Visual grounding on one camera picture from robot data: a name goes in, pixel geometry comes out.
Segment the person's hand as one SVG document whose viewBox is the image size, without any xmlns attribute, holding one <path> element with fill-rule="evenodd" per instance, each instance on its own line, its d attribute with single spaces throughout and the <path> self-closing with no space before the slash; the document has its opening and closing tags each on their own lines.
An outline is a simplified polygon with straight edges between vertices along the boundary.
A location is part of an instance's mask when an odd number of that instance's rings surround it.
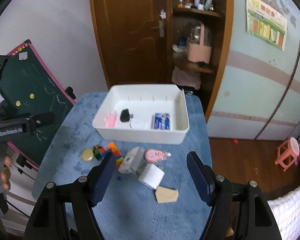
<svg viewBox="0 0 300 240">
<path fill-rule="evenodd" d="M 10 156 L 6 155 L 4 158 L 4 168 L 0 174 L 0 177 L 3 182 L 3 187 L 6 191 L 9 191 L 11 188 L 11 184 L 10 184 L 11 167 L 12 167 L 12 159 L 10 158 Z"/>
</svg>

